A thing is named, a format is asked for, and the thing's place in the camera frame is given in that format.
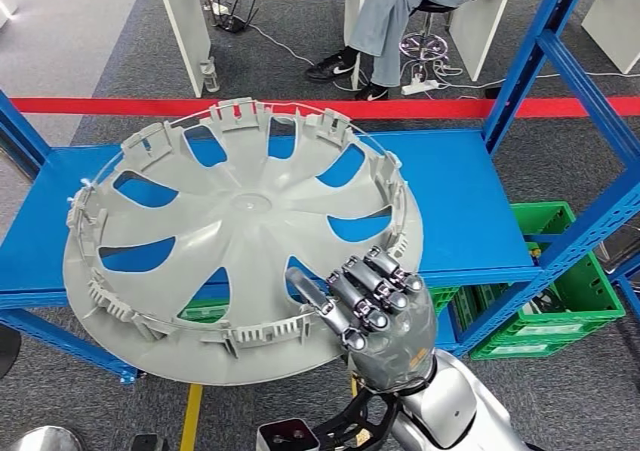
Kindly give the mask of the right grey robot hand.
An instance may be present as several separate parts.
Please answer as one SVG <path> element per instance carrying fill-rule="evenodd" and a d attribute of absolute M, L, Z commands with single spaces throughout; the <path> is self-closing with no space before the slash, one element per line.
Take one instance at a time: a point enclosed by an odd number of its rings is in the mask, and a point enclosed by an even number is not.
<path fill-rule="evenodd" d="M 414 387 L 433 366 L 436 315 L 422 277 L 373 246 L 334 270 L 321 289 L 296 267 L 286 281 L 332 331 L 368 387 Z"/>

